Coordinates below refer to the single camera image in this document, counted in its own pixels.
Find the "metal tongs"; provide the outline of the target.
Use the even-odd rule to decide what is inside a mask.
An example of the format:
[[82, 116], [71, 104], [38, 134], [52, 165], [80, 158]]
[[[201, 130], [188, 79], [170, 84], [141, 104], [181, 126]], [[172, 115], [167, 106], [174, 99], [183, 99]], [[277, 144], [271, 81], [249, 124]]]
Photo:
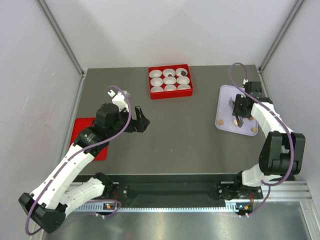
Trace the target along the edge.
[[228, 102], [228, 103], [229, 103], [229, 106], [230, 106], [231, 109], [232, 109], [232, 116], [234, 117], [234, 119], [235, 119], [235, 120], [237, 121], [237, 123], [238, 123], [238, 126], [237, 126], [237, 127], [241, 128], [241, 127], [243, 126], [243, 124], [244, 124], [244, 121], [243, 121], [242, 117], [237, 116], [237, 115], [234, 114], [235, 102], [233, 101], [233, 98], [232, 98], [232, 97], [229, 99], [229, 102]]

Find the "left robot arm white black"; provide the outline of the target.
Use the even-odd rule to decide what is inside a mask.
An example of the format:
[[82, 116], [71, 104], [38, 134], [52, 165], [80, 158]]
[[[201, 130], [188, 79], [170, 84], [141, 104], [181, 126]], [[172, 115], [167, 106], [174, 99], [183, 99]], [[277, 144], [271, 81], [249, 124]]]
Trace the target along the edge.
[[79, 173], [91, 163], [109, 142], [121, 133], [143, 133], [151, 123], [141, 108], [120, 109], [113, 103], [105, 103], [96, 112], [91, 124], [79, 132], [67, 154], [43, 183], [31, 193], [24, 192], [18, 199], [27, 214], [41, 230], [55, 232], [67, 216], [83, 204], [96, 198], [115, 198], [113, 181], [103, 173], [96, 173], [81, 186], [69, 191], [68, 187]]

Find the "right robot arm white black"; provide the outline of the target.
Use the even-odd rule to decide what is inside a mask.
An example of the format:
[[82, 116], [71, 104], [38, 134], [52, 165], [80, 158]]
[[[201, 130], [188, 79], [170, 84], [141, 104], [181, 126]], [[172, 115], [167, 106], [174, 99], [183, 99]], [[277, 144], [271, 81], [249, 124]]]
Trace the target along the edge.
[[306, 138], [284, 124], [271, 99], [262, 95], [260, 82], [245, 79], [242, 85], [241, 93], [229, 101], [236, 125], [242, 127], [245, 119], [256, 120], [265, 135], [258, 163], [234, 178], [232, 194], [246, 198], [257, 193], [263, 183], [298, 175]]

